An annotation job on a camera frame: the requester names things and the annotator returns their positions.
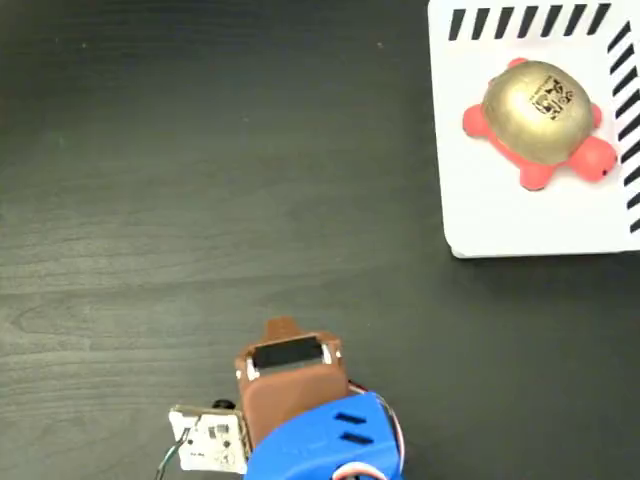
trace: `turtle leg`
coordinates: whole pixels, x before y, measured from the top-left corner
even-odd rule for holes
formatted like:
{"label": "turtle leg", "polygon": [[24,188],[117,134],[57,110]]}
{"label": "turtle leg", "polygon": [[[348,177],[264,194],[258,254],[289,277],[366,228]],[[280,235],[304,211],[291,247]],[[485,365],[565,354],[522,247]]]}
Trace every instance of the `turtle leg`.
{"label": "turtle leg", "polygon": [[593,113],[593,128],[599,128],[602,123],[602,110],[595,103],[592,103],[591,112]]}
{"label": "turtle leg", "polygon": [[509,62],[508,68],[515,67],[516,65],[520,65],[521,63],[528,62],[528,61],[529,60],[523,57],[514,58]]}
{"label": "turtle leg", "polygon": [[527,190],[542,190],[549,184],[554,170],[552,166],[537,163],[520,165],[520,185]]}
{"label": "turtle leg", "polygon": [[465,110],[462,117],[462,128],[470,137],[486,137],[489,135],[489,124],[484,118],[482,105],[477,104]]}

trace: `dark wooden table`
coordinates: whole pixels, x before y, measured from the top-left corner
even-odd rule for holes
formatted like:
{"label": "dark wooden table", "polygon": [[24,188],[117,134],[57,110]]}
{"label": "dark wooden table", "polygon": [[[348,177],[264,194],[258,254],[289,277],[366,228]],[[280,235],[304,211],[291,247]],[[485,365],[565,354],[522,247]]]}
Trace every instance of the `dark wooden table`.
{"label": "dark wooden table", "polygon": [[407,480],[640,478],[640,261],[454,260],[433,135],[420,2],[0,2],[0,478],[152,478],[280,314]]}

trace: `blue plastic part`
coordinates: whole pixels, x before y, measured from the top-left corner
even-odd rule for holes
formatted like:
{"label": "blue plastic part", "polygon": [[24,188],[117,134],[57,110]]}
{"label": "blue plastic part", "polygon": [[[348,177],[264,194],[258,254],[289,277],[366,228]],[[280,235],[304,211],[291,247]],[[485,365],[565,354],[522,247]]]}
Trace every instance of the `blue plastic part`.
{"label": "blue plastic part", "polygon": [[329,480],[345,463],[365,462],[402,480],[399,461],[387,412],[369,392],[327,403],[275,429],[249,457],[244,479]]}

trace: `white platform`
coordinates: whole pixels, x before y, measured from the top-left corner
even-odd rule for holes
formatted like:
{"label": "white platform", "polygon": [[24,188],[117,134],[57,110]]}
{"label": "white platform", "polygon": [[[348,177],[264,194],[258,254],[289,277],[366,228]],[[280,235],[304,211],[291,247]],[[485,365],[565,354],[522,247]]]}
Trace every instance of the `white platform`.
{"label": "white platform", "polygon": [[[581,7],[564,4],[547,37],[541,34],[549,22],[551,6],[559,2],[429,3],[444,230],[454,255],[467,258],[640,250],[640,202],[627,205],[640,193],[640,178],[633,181],[640,174],[640,151],[635,153],[633,149],[636,142],[640,146],[640,127],[635,128],[638,125],[634,122],[640,125],[640,4],[613,0],[606,2],[606,7],[600,6],[602,3],[586,2],[573,32],[566,31],[567,25],[575,23],[570,20],[576,19]],[[496,39],[501,15],[508,15],[505,7],[514,8],[504,36]],[[482,26],[486,8],[488,15]],[[453,19],[462,15],[454,13],[456,10],[464,10],[464,17],[453,39]],[[521,31],[525,11],[529,15],[535,11],[526,34]],[[598,16],[604,13],[597,28],[592,26],[596,11]],[[477,39],[472,38],[474,29]],[[622,38],[608,51],[616,35]],[[624,54],[632,49],[638,53]],[[488,80],[516,57],[558,65],[575,77],[601,107],[603,124],[595,134],[611,142],[620,157],[615,171],[601,183],[585,183],[567,169],[556,172],[546,189],[529,192],[520,186],[519,172],[513,164],[487,142],[465,135],[464,110],[482,100]],[[620,58],[624,61],[611,73]],[[627,75],[633,77],[631,81],[621,83]],[[630,107],[616,119],[616,110],[625,102]],[[618,140],[621,132],[623,138]]]}

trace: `white circuit board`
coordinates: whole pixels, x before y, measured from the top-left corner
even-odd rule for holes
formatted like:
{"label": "white circuit board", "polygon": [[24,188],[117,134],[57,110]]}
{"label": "white circuit board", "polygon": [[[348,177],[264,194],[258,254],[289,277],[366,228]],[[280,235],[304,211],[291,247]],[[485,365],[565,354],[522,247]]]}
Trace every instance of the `white circuit board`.
{"label": "white circuit board", "polygon": [[182,470],[247,472],[250,447],[240,411],[177,406],[169,421],[176,441],[190,429],[178,450]]}

